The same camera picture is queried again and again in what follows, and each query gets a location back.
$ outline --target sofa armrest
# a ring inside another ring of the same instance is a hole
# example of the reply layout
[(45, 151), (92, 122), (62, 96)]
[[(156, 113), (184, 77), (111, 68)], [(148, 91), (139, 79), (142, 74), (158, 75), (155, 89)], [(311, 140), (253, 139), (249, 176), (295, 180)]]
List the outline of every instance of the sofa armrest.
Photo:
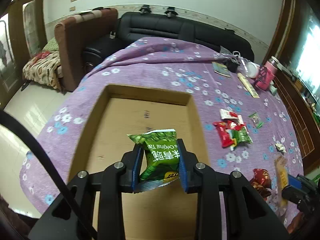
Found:
[(55, 26), (54, 36), (59, 44), (62, 85), (73, 91), (85, 75), (81, 52), (92, 41), (114, 30), (118, 11), (115, 8), (94, 10), (73, 15)]
[(100, 37), (91, 42), (82, 51), (82, 59), (84, 65), (95, 67), (99, 65), (105, 58), (114, 54), (120, 49), (124, 49), (126, 45), (118, 38), (110, 38), (109, 35)]

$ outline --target white floor tile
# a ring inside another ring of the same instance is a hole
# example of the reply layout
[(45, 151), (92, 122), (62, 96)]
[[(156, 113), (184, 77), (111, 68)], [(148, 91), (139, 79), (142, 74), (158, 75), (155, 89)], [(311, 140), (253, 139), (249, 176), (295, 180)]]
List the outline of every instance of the white floor tile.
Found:
[[(63, 95), (49, 87), (30, 84), (18, 91), (5, 107), (5, 111), (21, 122), (37, 137), (52, 114), (71, 93)], [(12, 132), (0, 127), (0, 150), (5, 160), (0, 162), (0, 193), (13, 209), (40, 217), (40, 213), (24, 195), (19, 173), (28, 148)]]

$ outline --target brown cabinet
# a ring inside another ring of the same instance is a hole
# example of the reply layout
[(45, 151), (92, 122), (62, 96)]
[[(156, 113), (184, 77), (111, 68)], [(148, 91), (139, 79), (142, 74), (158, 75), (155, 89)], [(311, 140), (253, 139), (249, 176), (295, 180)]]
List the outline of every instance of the brown cabinet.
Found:
[(282, 71), (274, 78), (278, 94), (290, 115), (301, 151), (304, 173), (320, 165), (320, 130), (300, 90)]

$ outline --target purple blanket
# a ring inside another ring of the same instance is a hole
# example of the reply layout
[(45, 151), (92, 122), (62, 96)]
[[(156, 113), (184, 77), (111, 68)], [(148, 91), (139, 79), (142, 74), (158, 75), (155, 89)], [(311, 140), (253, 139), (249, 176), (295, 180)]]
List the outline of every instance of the purple blanket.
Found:
[[(188, 92), (193, 95), (201, 118), (210, 166), (223, 173), (239, 170), (248, 180), (253, 177), (254, 168), (267, 169), (272, 179), (272, 197), (268, 204), (279, 215), (274, 168), (277, 150), (274, 143), (281, 142), (286, 147), (288, 172), (293, 176), (303, 174), (292, 123), (278, 95), (273, 97), (270, 92), (261, 90), (260, 98), (253, 98), (235, 74), (226, 78), (212, 70), (212, 61), (228, 57), (233, 55), (220, 54), (185, 41), (151, 37), (138, 40), (106, 58), (83, 78), (79, 87), (48, 121), (38, 141), (66, 181), (82, 128), (107, 84)], [(220, 121), (220, 108), (242, 115), (253, 144), (240, 145), (233, 152), (229, 148), (221, 148), (220, 138), (212, 125), (212, 122)], [(260, 129), (254, 128), (248, 118), (255, 111), (264, 122)], [(30, 152), (20, 171), (20, 184), (41, 213), (59, 194), (42, 165)], [(297, 212), (296, 206), (289, 203), (284, 219), (286, 226)]]

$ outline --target silver screw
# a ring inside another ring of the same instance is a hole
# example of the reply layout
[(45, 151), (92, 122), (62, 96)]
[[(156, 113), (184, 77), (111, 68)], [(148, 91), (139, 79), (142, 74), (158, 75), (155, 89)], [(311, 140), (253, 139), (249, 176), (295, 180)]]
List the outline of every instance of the silver screw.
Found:
[(197, 163), (196, 167), (197, 167), (197, 169), (202, 170), (205, 168), (205, 164), (204, 163)]
[(120, 169), (124, 166), (124, 164), (122, 162), (116, 162), (114, 165), (113, 165), (116, 169)]
[(240, 178), (240, 177), (241, 177), (241, 172), (239, 172), (239, 171), (234, 171), (234, 172), (232, 173), (232, 176), (234, 176), (235, 178)]
[(88, 173), (87, 173), (86, 171), (79, 171), (79, 172), (78, 172), (78, 177), (82, 179), (82, 178), (84, 178), (85, 176), (87, 176), (87, 174), (88, 174)]

